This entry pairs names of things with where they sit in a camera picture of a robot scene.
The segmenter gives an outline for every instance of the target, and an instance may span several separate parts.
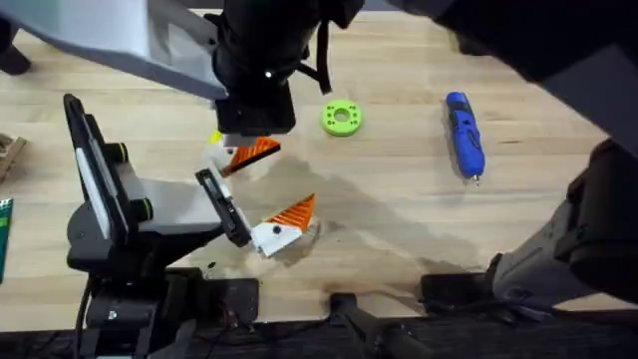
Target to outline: black cable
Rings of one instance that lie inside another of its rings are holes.
[[[221,329],[221,331],[219,332],[219,334],[217,334],[216,337],[210,340],[210,347],[208,348],[208,353],[206,353],[205,359],[210,358],[210,355],[212,354],[212,351],[215,348],[215,345],[217,345],[217,342],[219,341],[219,339],[221,339],[227,332],[228,332],[228,327],[225,327]]]
[[[93,277],[89,274],[87,278],[87,284],[84,287],[84,293],[82,293],[82,299],[80,300],[80,307],[78,308],[78,316],[76,317],[76,328],[73,336],[73,359],[80,359],[80,345],[82,345],[82,326],[84,324],[84,316],[87,312],[87,305],[89,304],[89,295],[93,287]]]
[[[324,319],[318,322],[312,322],[310,324],[304,325],[302,327],[296,328],[291,330],[288,333],[285,333],[283,335],[278,335],[278,336],[272,336],[272,337],[263,337],[263,339],[260,340],[252,340],[252,341],[242,341],[240,343],[231,343],[231,342],[224,342],[219,340],[218,337],[214,337],[212,339],[210,338],[206,338],[204,336],[201,335],[197,335],[196,337],[198,339],[210,342],[211,344],[214,341],[215,345],[221,345],[221,346],[230,346],[230,347],[241,347],[241,346],[245,346],[245,345],[259,345],[259,344],[267,344],[267,343],[273,343],[273,342],[277,342],[280,340],[286,340],[286,339],[290,339],[296,335],[302,334],[304,332],[307,332],[309,330],[313,330],[313,329],[318,329],[322,326],[324,326],[326,323],[328,323],[328,319]]]
[[[328,73],[328,27],[330,20],[321,20],[317,30],[317,75],[319,76],[319,88],[323,95],[332,92],[330,74]]]
[[[47,355],[53,356],[54,358],[58,359],[68,359],[71,357],[71,353],[68,350],[69,348],[71,348],[71,345],[73,345],[73,342],[74,340],[72,338],[71,340],[67,341],[67,345],[65,345],[64,348],[56,352],[48,353]]]
[[[31,353],[29,350],[25,351],[24,357],[28,358],[29,356],[33,356],[33,357],[37,357],[38,354],[42,353],[49,345],[51,345],[51,343],[53,343],[56,339],[58,339],[58,337],[62,334],[61,331],[56,331],[53,334],[51,334],[51,336],[49,337],[49,339],[47,339],[44,344],[40,345],[40,347],[38,347],[36,350],[33,351],[33,353]]]
[[[299,65],[297,65],[297,71],[299,71],[300,73],[306,75],[307,77],[311,78],[312,80],[315,80],[316,82],[320,82],[321,80],[319,79],[319,74],[317,73],[317,70],[311,68],[310,66],[304,64],[304,63],[299,63]]]
[[[22,358],[28,358],[29,354],[31,354],[31,347],[34,344],[34,340],[31,337],[26,337],[20,341],[20,347],[23,349],[24,354]]]

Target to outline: blue electric screwdriver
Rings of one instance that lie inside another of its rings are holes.
[[[457,153],[459,169],[467,179],[476,180],[485,169],[485,155],[480,146],[480,134],[470,101],[464,93],[452,92],[446,98],[452,138]]]

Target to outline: wooden tabletop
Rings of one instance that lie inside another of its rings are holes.
[[[82,200],[62,107],[79,97],[111,141],[125,142],[141,177],[194,182],[215,129],[209,103],[61,53],[25,33],[16,45],[33,62],[21,77],[0,76],[0,132],[29,141],[0,197],[15,198],[0,331],[73,326],[86,274],[66,264],[67,221]],[[564,198],[603,134],[491,57],[466,57],[430,20],[362,13],[331,33],[334,93],[303,75],[291,79],[297,126],[277,137],[282,151],[230,179],[253,223],[316,193],[310,233],[264,259],[225,238],[178,265],[210,277],[257,277],[259,319],[325,315],[333,291],[360,294],[383,316],[414,315],[425,273],[484,270],[516,248]],[[472,101],[486,153],[479,187],[465,185],[443,120],[447,92]],[[349,99],[365,123],[350,138],[319,124],[331,99]],[[606,308],[594,297],[571,307]]]

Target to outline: orange object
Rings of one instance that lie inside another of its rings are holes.
[[[224,177],[230,176],[246,166],[270,156],[279,150],[281,150],[281,145],[279,145],[278,142],[267,137],[259,137],[255,140],[255,144],[253,146],[238,148],[230,161],[230,165],[223,168],[223,170],[221,170],[221,174]]]
[[[305,199],[287,207],[279,214],[265,221],[283,225],[294,225],[301,228],[301,231],[308,229],[308,223],[315,208],[315,194],[308,195]]]

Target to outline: green 3d printed part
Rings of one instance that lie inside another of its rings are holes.
[[[350,136],[359,130],[363,117],[359,107],[348,100],[335,100],[323,108],[321,125],[332,136]]]
[[[7,242],[13,198],[0,200],[0,284],[4,279],[4,263],[7,259]]]

